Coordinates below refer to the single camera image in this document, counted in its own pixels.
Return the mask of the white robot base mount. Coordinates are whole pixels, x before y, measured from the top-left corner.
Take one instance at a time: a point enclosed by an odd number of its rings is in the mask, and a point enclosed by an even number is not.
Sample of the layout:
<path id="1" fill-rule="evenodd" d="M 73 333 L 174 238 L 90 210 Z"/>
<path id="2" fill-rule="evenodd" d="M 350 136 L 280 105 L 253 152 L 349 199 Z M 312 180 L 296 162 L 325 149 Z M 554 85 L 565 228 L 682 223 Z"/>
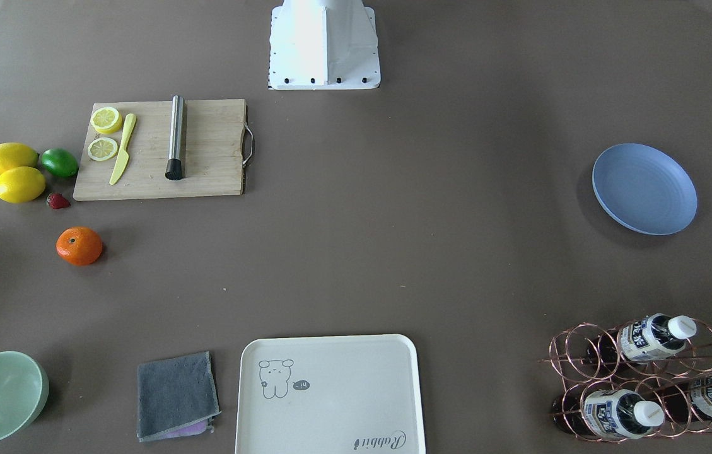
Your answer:
<path id="1" fill-rule="evenodd" d="M 269 89 L 381 85 L 375 12 L 361 1 L 284 1 L 271 11 L 269 44 Z"/>

